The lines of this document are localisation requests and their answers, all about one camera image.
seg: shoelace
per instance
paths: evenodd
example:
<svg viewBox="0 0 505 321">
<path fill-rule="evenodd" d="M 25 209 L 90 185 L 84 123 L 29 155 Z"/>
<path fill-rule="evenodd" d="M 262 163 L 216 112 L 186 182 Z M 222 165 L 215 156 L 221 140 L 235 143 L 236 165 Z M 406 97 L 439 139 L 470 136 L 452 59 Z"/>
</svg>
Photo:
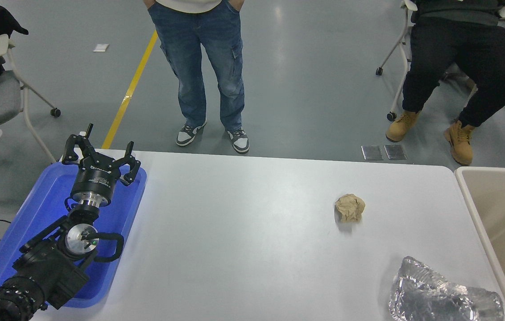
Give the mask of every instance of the shoelace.
<svg viewBox="0 0 505 321">
<path fill-rule="evenodd" d="M 396 120 L 396 122 L 404 122 L 406 126 L 410 126 L 411 124 L 411 118 L 407 114 L 401 115 L 401 118 Z"/>
<path fill-rule="evenodd" d="M 467 142 L 470 144 L 471 142 L 471 131 L 470 130 L 464 130 L 462 128 L 459 128 L 457 131 L 457 139 L 459 142 Z"/>
<path fill-rule="evenodd" d="M 234 132 L 232 132 L 232 134 L 234 136 L 241 137 L 242 135 L 244 135 L 244 130 L 238 129 L 238 130 L 235 130 Z"/>
<path fill-rule="evenodd" d="M 187 134 L 189 134 L 190 132 L 193 132 L 193 128 L 189 125 L 185 125 L 183 126 L 183 128 L 181 129 L 182 132 L 187 132 Z"/>
</svg>

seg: chair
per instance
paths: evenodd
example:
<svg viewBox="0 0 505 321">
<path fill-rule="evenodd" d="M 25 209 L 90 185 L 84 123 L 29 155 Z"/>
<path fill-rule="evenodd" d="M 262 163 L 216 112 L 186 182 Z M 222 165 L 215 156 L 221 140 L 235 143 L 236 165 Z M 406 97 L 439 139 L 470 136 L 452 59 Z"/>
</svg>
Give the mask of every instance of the chair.
<svg viewBox="0 0 505 321">
<path fill-rule="evenodd" d="M 409 11 L 416 12 L 417 4 L 414 4 L 413 2 L 411 2 L 411 0 L 403 0 L 401 2 L 401 8 L 403 8 L 405 12 L 405 24 L 403 25 L 403 30 L 401 31 L 399 38 L 395 42 L 395 45 L 393 45 L 393 47 L 387 54 L 387 57 L 385 57 L 385 59 L 383 60 L 383 63 L 381 63 L 381 65 L 375 70 L 375 75 L 381 76 L 383 74 L 383 66 L 385 66 L 385 64 L 389 60 L 389 57 L 391 57 L 391 54 L 393 54 L 395 49 L 399 47 L 399 51 L 401 52 L 401 57 L 403 59 L 403 64 L 405 65 L 405 70 L 403 71 L 403 77 L 401 78 L 399 86 L 397 87 L 397 91 L 395 92 L 395 98 L 393 99 L 391 108 L 387 113 L 387 120 L 389 120 L 390 122 L 393 122 L 397 118 L 397 114 L 395 113 L 395 110 L 397 109 L 397 102 L 399 101 L 399 97 L 401 96 L 401 93 L 403 91 L 403 83 L 405 82 L 405 77 L 407 75 L 407 72 L 409 71 L 409 63 L 411 62 L 411 58 L 408 58 L 408 55 L 405 51 L 405 45 L 407 44 L 406 35 L 410 32 L 411 28 L 408 22 Z"/>
<path fill-rule="evenodd" d="M 393 122 L 397 118 L 397 113 L 395 112 L 397 110 L 397 103 L 399 102 L 399 97 L 401 96 L 402 90 L 403 90 L 403 83 L 405 82 L 405 77 L 407 75 L 407 72 L 409 71 L 409 63 L 411 62 L 411 54 L 408 54 L 405 50 L 405 45 L 407 44 L 406 41 L 406 35 L 410 33 L 410 28 L 411 26 L 408 25 L 408 20 L 409 20 L 409 11 L 416 12 L 417 11 L 417 5 L 411 2 L 411 0 L 403 0 L 401 2 L 401 8 L 404 9 L 405 11 L 405 24 L 403 26 L 403 30 L 401 34 L 399 35 L 399 38 L 397 39 L 397 42 L 395 42 L 395 45 L 391 48 L 389 51 L 387 57 L 383 60 L 383 63 L 376 69 L 375 75 L 381 76 L 383 74 L 383 66 L 387 63 L 389 60 L 389 57 L 393 54 L 393 51 L 397 47 L 399 47 L 399 50 L 401 52 L 402 58 L 403 58 L 403 63 L 405 65 L 405 70 L 403 72 L 403 76 L 401 81 L 399 82 L 399 86 L 397 88 L 397 91 L 395 93 L 395 97 L 393 98 L 393 103 L 391 104 L 391 108 L 389 112 L 387 113 L 387 120 L 390 122 Z M 499 11 L 499 15 L 501 16 L 501 20 L 505 21 L 505 8 L 502 8 Z M 445 81 L 449 78 L 452 77 L 466 77 L 466 75 L 455 65 L 453 64 L 443 75 L 442 80 Z M 467 101 L 465 102 L 465 106 L 467 105 L 468 101 L 471 99 L 471 97 L 476 93 L 477 87 L 474 85 L 471 89 L 471 93 L 469 94 Z"/>
<path fill-rule="evenodd" d="M 12 58 L 12 48 L 14 43 L 8 38 L 8 35 L 0 35 L 0 57 L 4 62 L 4 56 L 8 57 L 8 61 L 12 67 L 12 70 L 4 71 L 0 75 L 0 125 L 8 122 L 20 112 L 24 114 L 26 127 L 30 130 L 42 150 L 46 153 L 51 163 L 57 162 L 50 150 L 47 148 L 46 144 L 38 136 L 36 130 L 34 130 L 29 117 L 29 90 L 32 90 L 40 99 L 42 99 L 51 108 L 50 115 L 58 118 L 61 114 L 58 108 L 55 108 L 48 100 L 46 100 L 42 95 L 36 92 L 35 89 L 30 86 L 18 73 L 14 59 Z"/>
</svg>

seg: yellow floor line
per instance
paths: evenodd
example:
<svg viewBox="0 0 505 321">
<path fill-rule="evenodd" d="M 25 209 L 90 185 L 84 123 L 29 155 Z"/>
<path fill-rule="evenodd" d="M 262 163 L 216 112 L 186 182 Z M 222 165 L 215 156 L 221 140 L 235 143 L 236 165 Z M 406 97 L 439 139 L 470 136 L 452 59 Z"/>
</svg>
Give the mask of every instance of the yellow floor line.
<svg viewBox="0 0 505 321">
<path fill-rule="evenodd" d="M 118 131 L 118 127 L 120 126 L 120 123 L 122 122 L 122 118 L 124 117 L 124 114 L 126 113 L 126 109 L 128 109 L 128 105 L 130 104 L 130 100 L 132 100 L 132 96 L 134 95 L 134 90 L 136 90 L 136 87 L 138 86 L 138 81 L 140 81 L 140 77 L 142 77 L 142 73 L 144 72 L 145 65 L 147 63 L 147 59 L 149 59 L 149 56 L 151 55 L 151 51 L 153 50 L 153 47 L 154 47 L 156 41 L 157 41 L 157 32 L 154 31 L 149 43 L 147 44 L 147 48 L 144 53 L 144 56 L 142 57 L 142 60 L 140 61 L 140 65 L 138 65 L 138 69 L 136 70 L 136 74 L 134 75 L 132 82 L 130 83 L 130 87 L 128 88 L 128 91 L 126 92 L 124 99 L 122 100 L 122 104 L 120 105 L 120 109 L 118 110 L 118 114 L 114 118 L 114 122 L 112 122 L 112 126 L 110 127 L 110 130 L 108 131 L 108 134 L 106 135 L 106 139 L 104 140 L 104 143 L 102 144 L 102 149 L 110 148 L 110 145 L 112 144 L 112 141 L 114 140 L 114 137 L 116 136 L 116 132 Z"/>
</svg>

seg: robotic arm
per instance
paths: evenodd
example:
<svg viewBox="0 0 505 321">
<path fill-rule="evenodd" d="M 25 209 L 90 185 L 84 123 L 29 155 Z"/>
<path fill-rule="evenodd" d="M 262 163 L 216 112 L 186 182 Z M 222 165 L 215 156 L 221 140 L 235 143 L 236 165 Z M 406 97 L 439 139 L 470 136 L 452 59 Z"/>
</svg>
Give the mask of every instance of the robotic arm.
<svg viewBox="0 0 505 321">
<path fill-rule="evenodd" d="M 22 256 L 12 265 L 16 274 L 0 286 L 0 321 L 28 321 L 47 302 L 60 309 L 88 282 L 85 270 L 93 261 L 112 262 L 122 254 L 123 236 L 98 232 L 93 223 L 99 208 L 111 203 L 116 182 L 130 185 L 141 163 L 132 156 L 133 142 L 118 160 L 96 152 L 88 141 L 92 127 L 84 135 L 71 135 L 62 157 L 63 164 L 79 166 L 70 194 L 77 204 L 20 248 Z M 83 153 L 81 160 L 75 146 Z M 125 164 L 130 171 L 122 175 Z M 116 241 L 112 256 L 98 256 L 101 239 Z"/>
</svg>

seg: white shirt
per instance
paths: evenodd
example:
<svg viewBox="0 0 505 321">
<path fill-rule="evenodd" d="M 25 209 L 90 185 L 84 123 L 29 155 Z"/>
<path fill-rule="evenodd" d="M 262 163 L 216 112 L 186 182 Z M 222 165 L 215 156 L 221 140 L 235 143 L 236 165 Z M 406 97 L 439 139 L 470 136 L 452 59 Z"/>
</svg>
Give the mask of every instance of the white shirt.
<svg viewBox="0 0 505 321">
<path fill-rule="evenodd" d="M 186 13 L 208 12 L 220 4 L 221 0 L 156 0 L 158 3 Z"/>
</svg>

